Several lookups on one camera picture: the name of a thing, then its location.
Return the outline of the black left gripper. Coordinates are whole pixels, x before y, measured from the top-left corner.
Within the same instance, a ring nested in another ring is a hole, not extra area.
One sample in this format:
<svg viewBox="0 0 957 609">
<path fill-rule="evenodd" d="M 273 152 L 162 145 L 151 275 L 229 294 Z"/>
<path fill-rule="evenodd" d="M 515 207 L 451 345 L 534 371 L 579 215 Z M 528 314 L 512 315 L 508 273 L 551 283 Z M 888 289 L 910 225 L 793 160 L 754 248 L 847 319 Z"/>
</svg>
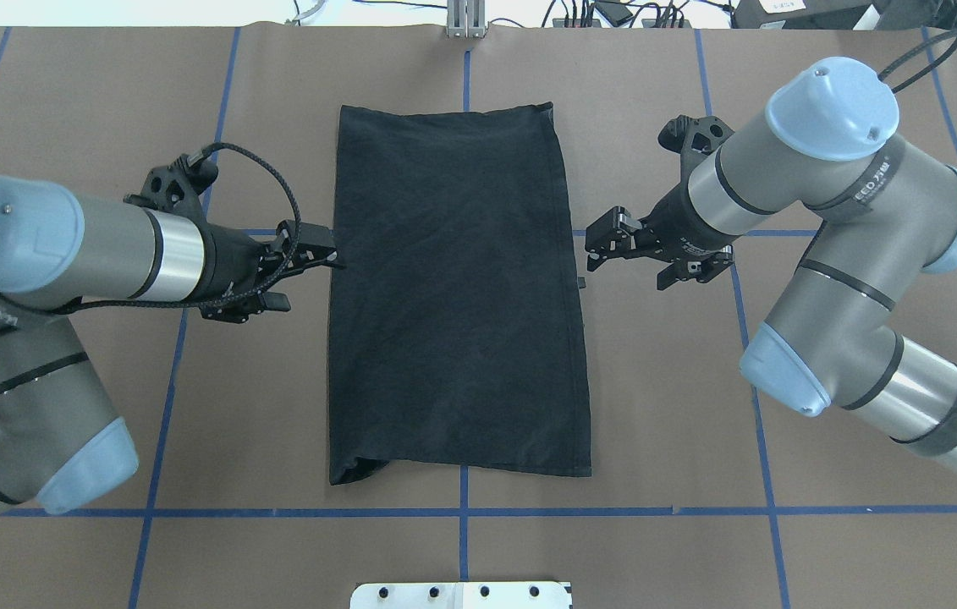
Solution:
<svg viewBox="0 0 957 609">
<path fill-rule="evenodd" d="M 286 294 L 270 288 L 312 267 L 346 269 L 330 228 L 293 220 L 280 222 L 273 240 L 207 224 L 205 266 L 199 284 L 203 319 L 245 323 L 262 312 L 289 312 Z"/>
</svg>

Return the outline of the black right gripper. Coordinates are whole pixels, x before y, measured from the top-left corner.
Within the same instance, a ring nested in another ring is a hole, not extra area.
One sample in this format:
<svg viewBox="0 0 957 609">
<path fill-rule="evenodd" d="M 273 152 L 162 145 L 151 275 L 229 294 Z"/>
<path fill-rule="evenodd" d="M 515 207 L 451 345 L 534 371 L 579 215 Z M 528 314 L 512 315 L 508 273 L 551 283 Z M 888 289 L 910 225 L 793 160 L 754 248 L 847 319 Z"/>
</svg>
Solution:
<svg viewBox="0 0 957 609">
<path fill-rule="evenodd" d="M 709 283 L 734 264 L 733 242 L 734 236 L 714 230 L 699 216 L 687 186 L 680 184 L 644 218 L 613 206 L 589 225 L 586 269 L 594 272 L 610 259 L 646 257 L 668 263 L 657 274 L 659 290 L 678 282 Z"/>
</svg>

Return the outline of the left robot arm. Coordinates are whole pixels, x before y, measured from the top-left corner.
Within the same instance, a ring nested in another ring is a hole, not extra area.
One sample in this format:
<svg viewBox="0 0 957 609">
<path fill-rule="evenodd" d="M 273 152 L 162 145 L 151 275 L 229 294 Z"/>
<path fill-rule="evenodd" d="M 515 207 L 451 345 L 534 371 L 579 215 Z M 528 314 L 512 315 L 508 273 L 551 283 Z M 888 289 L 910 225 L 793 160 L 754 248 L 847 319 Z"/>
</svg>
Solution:
<svg viewBox="0 0 957 609">
<path fill-rule="evenodd" d="M 114 203 L 0 176 L 0 516 L 32 500 L 49 515 L 82 508 L 139 467 L 73 310 L 101 299 L 242 323 L 289 309 L 277 281 L 340 267 L 321 225 L 288 220 L 257 240 L 208 222 L 200 197 L 214 178 L 157 168 Z"/>
</svg>

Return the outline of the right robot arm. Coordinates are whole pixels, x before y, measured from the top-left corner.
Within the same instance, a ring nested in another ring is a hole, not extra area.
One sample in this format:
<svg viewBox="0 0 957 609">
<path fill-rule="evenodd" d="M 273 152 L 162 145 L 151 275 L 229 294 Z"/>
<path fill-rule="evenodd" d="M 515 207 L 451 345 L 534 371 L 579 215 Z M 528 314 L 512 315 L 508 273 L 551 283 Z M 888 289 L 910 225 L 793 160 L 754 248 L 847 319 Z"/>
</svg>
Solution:
<svg viewBox="0 0 957 609">
<path fill-rule="evenodd" d="M 707 283 L 733 242 L 801 203 L 822 223 L 746 344 L 742 376 L 792 411 L 852 412 L 957 474 L 957 363 L 888 327 L 921 274 L 957 270 L 957 168 L 899 133 L 896 95 L 872 67 L 819 59 L 733 130 L 678 116 L 660 135 L 680 181 L 652 211 L 621 206 L 586 229 L 587 269 L 665 262 L 657 289 Z"/>
</svg>

